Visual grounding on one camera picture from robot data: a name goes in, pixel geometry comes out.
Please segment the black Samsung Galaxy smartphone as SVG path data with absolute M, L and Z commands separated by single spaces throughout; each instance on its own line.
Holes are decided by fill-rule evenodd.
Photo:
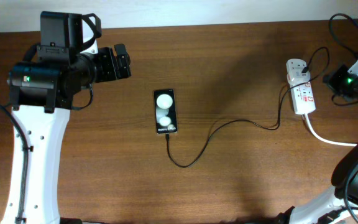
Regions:
M 173 89 L 155 90 L 154 106 L 157 134 L 176 133 L 178 125 Z

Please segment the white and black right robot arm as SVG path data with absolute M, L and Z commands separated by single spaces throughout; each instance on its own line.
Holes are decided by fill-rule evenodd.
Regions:
M 358 99 L 358 65 L 345 65 L 325 75 L 323 82 L 336 96 Z M 358 143 L 336 166 L 331 186 L 299 207 L 279 213 L 274 223 L 337 223 L 351 217 L 358 223 Z

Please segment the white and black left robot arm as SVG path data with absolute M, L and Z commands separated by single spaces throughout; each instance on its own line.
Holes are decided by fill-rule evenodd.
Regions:
M 3 223 L 68 223 L 59 214 L 58 174 L 63 137 L 77 93 L 131 75 L 123 44 L 99 48 L 96 14 L 44 11 L 40 42 L 9 72 L 14 126 L 11 184 Z

